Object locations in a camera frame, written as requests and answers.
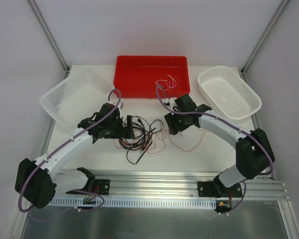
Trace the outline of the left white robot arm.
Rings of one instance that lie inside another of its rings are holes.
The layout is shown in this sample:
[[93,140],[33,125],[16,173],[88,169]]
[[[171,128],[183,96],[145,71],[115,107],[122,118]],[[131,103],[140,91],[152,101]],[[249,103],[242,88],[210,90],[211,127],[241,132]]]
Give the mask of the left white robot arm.
[[104,103],[91,117],[81,120],[69,138],[51,153],[35,160],[24,159],[18,166],[15,190],[19,202],[27,199],[32,207],[42,209],[55,195],[74,192],[95,193],[100,186],[94,174],[84,167],[60,174],[60,170],[79,153],[100,139],[131,139],[132,117],[123,121],[122,103]]

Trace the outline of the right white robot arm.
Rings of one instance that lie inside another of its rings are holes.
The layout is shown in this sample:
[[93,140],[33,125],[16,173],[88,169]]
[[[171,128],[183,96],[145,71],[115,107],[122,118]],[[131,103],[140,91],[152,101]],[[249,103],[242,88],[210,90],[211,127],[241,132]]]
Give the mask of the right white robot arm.
[[235,164],[218,174],[212,181],[198,182],[200,197],[242,197],[237,188],[241,183],[272,169],[275,161],[266,133],[257,128],[244,130],[222,119],[209,106],[199,106],[186,94],[175,99],[162,99],[162,105],[169,110],[164,116],[169,133],[176,135],[191,126],[205,129],[235,149]]

